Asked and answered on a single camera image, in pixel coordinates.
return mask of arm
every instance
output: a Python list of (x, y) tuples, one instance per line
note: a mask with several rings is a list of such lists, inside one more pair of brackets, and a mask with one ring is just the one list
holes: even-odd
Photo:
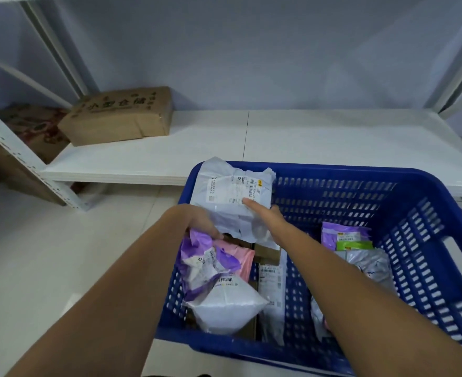
[(289, 254), (361, 376), (462, 375), (462, 347), (397, 296), (287, 223), (243, 199)]
[(203, 209), (168, 209), (7, 376), (139, 376), (188, 227), (221, 237)]

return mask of floor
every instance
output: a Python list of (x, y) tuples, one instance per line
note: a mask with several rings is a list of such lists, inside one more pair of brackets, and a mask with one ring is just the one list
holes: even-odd
[[(181, 187), (93, 184), (86, 213), (0, 184), (0, 377), (163, 212)], [(155, 340), (142, 375), (308, 376)]]

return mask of purple mailer bag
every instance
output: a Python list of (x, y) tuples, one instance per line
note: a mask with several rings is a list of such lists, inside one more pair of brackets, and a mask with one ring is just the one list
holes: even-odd
[(370, 228), (363, 226), (344, 226), (332, 222), (322, 223), (322, 245), (330, 250), (336, 248), (337, 241), (359, 242), (370, 241)]
[(239, 270), (240, 261), (214, 246), (209, 235), (190, 230), (189, 237), (182, 240), (176, 266), (182, 276), (184, 300), (190, 302), (209, 291), (223, 274)]

